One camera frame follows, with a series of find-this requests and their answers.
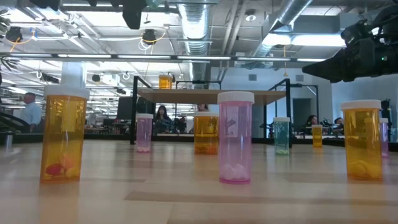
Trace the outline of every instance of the ceiling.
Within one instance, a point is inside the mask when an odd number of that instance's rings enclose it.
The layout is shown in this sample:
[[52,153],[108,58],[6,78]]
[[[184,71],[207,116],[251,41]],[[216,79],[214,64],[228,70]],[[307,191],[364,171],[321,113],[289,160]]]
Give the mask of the ceiling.
[[[210,55],[221,55],[224,35],[228,21],[231,18],[233,0],[220,0],[218,4],[212,4],[210,8]],[[262,41],[262,28],[266,15],[277,12],[280,8],[280,0],[251,0],[247,9],[255,9],[254,21],[242,20],[242,23],[234,42],[231,53],[250,55]],[[363,13],[379,9],[392,4],[392,1],[342,1],[342,0],[313,0],[302,15],[309,16],[336,16],[340,13]],[[95,11],[62,11],[54,12],[51,9],[30,11],[27,8],[1,6],[6,8],[12,21],[12,26],[22,27],[23,41],[25,44],[14,44],[3,41],[0,52],[28,52],[28,53],[70,53],[70,54],[161,54],[184,55],[185,48],[182,19],[179,14],[161,12],[143,12],[141,28],[131,30],[123,20],[121,12],[95,12]],[[154,29],[156,38],[160,39],[149,48],[141,45],[141,35],[146,29]],[[314,47],[286,45],[285,48],[274,47],[271,53],[275,57],[302,57],[302,58],[328,58],[333,56],[340,47]],[[301,66],[292,63],[289,67]],[[87,85],[106,86],[104,82],[95,83],[91,77],[98,75],[120,76],[120,86],[132,85],[132,77],[139,75],[145,81],[156,87],[159,84],[160,74],[171,73],[177,80],[190,80],[189,63],[147,63],[147,62],[88,62]],[[60,78],[62,62],[22,60],[17,70],[7,72],[3,68],[3,85],[37,85],[30,88],[3,88],[1,90],[5,104],[21,105],[18,97],[24,91],[33,91],[42,95],[42,85],[37,71],[45,72],[55,78]],[[115,89],[91,90],[94,110],[98,105],[114,110],[117,107],[117,99],[120,94]],[[98,103],[94,97],[103,97]]]

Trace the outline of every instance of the wooden shelf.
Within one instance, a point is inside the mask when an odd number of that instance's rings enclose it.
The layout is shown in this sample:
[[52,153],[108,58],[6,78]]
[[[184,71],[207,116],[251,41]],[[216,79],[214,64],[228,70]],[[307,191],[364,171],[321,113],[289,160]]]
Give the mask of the wooden shelf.
[[[217,94],[234,90],[159,90],[138,89],[138,95],[153,103],[217,104]],[[256,105],[268,105],[285,97],[285,91],[249,91]]]

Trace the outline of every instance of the man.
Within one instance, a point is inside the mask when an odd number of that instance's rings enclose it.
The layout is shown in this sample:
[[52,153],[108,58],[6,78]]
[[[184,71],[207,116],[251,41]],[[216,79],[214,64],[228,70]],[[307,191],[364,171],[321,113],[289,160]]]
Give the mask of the man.
[[42,119],[42,109],[35,102],[36,95],[34,93],[26,93],[24,95],[25,109],[22,110],[21,119],[30,125],[32,132],[39,125]]

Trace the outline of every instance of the wall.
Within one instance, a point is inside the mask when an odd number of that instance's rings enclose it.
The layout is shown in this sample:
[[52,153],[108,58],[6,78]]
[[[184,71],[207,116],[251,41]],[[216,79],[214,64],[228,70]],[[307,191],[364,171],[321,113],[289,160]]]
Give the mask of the wall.
[[[211,78],[216,80],[218,76],[218,68],[211,68]],[[291,83],[297,83],[295,81],[296,75],[304,75],[304,82],[299,82],[306,85],[319,85],[319,109],[320,117],[326,119],[333,118],[332,112],[332,101],[331,101],[331,84],[328,80],[322,78],[313,77],[311,75],[303,74],[299,68],[287,69],[288,77],[284,76],[284,69],[278,71],[272,69],[254,69],[246,70],[244,68],[229,68],[226,72],[225,78],[222,83],[223,90],[268,90],[273,87],[276,83],[282,81],[285,78],[290,78]],[[248,75],[256,74],[257,81],[249,81]],[[211,88],[218,88],[218,85],[214,84]],[[307,88],[292,88],[291,98],[309,98],[312,99],[311,111],[316,114],[315,95]],[[218,111],[216,105],[210,106],[211,111]],[[256,138],[261,138],[263,136],[263,129],[255,128],[262,124],[263,121],[263,107],[255,106],[253,108],[252,126],[253,136]],[[277,115],[286,116],[286,98],[283,98],[277,102]],[[271,123],[275,117],[275,103],[267,106],[267,123]]]
[[351,100],[391,99],[393,127],[397,127],[397,87],[398,75],[384,75],[376,78],[357,78],[353,82],[339,82],[331,85],[333,117],[343,117],[340,110],[342,102]]

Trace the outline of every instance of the white shirt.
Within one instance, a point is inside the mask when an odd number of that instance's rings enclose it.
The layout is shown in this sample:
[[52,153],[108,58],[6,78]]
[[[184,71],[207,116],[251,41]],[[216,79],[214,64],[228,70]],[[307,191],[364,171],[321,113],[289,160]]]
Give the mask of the white shirt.
[[21,119],[28,124],[38,125],[42,119],[42,109],[35,102],[29,103],[22,110]]

